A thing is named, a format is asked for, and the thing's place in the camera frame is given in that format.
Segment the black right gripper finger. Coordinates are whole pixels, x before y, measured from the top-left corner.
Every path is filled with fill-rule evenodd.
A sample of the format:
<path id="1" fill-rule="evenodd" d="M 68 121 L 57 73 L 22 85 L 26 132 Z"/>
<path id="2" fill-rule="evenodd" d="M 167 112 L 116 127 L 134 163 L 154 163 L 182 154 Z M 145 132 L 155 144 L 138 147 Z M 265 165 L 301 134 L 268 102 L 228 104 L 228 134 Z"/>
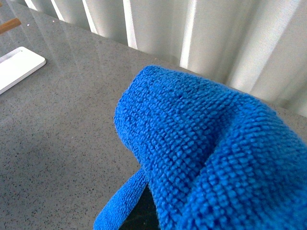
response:
<path id="1" fill-rule="evenodd" d="M 148 183 L 125 201 L 127 213 L 119 230 L 159 230 L 159 221 Z"/>

